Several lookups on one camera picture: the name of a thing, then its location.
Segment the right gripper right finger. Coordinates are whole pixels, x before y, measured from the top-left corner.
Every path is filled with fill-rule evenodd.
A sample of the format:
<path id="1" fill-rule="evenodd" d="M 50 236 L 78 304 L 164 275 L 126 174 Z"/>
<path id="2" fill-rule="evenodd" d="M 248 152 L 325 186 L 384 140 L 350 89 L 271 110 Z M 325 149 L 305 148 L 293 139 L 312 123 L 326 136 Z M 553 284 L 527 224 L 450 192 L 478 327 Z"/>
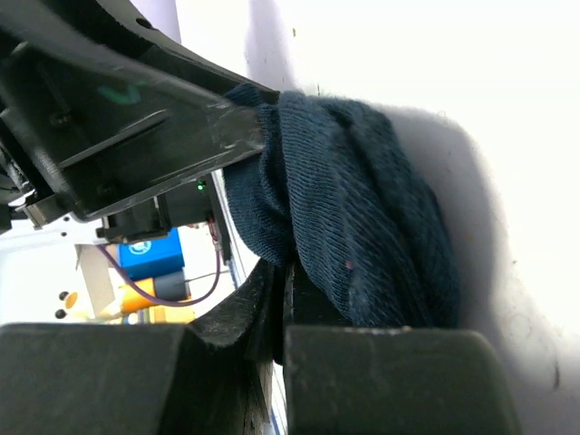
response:
<path id="1" fill-rule="evenodd" d="M 352 326 L 326 294 L 308 278 L 299 263 L 286 268 L 283 326 L 292 324 Z"/>

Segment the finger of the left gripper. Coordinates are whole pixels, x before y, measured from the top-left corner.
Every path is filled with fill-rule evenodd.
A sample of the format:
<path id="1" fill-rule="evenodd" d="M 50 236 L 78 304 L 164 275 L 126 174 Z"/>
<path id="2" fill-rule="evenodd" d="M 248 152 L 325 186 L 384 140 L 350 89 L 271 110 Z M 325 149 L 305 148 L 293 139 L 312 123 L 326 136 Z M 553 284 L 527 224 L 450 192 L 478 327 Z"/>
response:
<path id="1" fill-rule="evenodd" d="M 171 40 L 131 2 L 111 0 L 98 5 L 115 21 L 99 26 L 113 31 L 114 40 L 106 43 L 113 51 L 216 94 L 224 95 L 240 84 L 251 84 L 265 102 L 277 102 L 278 91 L 220 67 Z"/>

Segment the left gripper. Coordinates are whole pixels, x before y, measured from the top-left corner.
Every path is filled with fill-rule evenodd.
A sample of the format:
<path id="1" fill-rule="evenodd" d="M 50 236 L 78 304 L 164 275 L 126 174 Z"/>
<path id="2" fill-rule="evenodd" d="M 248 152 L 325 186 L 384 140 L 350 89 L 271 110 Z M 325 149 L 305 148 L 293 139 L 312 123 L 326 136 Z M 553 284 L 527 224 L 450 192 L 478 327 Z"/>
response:
<path id="1" fill-rule="evenodd" d="M 257 154 L 253 108 L 109 48 L 107 13 L 1 16 L 1 169 L 34 229 L 132 208 Z"/>

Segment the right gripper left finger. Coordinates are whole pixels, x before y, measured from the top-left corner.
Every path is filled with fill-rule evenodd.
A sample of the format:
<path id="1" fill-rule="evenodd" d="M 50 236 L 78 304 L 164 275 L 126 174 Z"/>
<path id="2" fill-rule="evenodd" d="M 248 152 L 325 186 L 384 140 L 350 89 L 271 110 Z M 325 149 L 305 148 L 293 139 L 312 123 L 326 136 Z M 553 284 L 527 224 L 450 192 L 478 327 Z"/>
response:
<path id="1" fill-rule="evenodd" d="M 271 417 L 272 296 L 276 268 L 260 260 L 246 281 L 191 324 L 197 337 L 218 349 L 239 345 L 263 421 Z"/>

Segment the dark navy ankle sock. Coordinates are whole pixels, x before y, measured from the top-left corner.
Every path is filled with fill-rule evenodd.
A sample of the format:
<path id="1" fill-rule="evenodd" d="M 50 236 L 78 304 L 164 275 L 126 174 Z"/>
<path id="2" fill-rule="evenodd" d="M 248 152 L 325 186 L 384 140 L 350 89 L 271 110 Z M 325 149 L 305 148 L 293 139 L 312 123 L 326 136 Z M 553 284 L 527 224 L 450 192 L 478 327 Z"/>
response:
<path id="1" fill-rule="evenodd" d="M 355 100 L 245 84 L 228 98 L 258 113 L 261 154 L 224 169 L 237 233 L 275 266 L 299 261 L 352 324 L 453 328 L 459 271 L 438 201 L 390 119 Z"/>

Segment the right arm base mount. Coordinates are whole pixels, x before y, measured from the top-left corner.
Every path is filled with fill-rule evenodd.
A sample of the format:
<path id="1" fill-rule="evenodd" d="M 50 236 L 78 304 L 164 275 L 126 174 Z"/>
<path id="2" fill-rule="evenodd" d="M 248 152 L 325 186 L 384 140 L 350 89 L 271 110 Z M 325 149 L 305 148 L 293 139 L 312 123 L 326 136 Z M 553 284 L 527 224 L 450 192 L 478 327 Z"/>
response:
<path id="1" fill-rule="evenodd" d="M 172 228 L 211 223 L 223 259 L 232 250 L 216 184 L 210 175 L 104 217 L 96 235 L 111 243 L 135 243 L 166 236 Z"/>

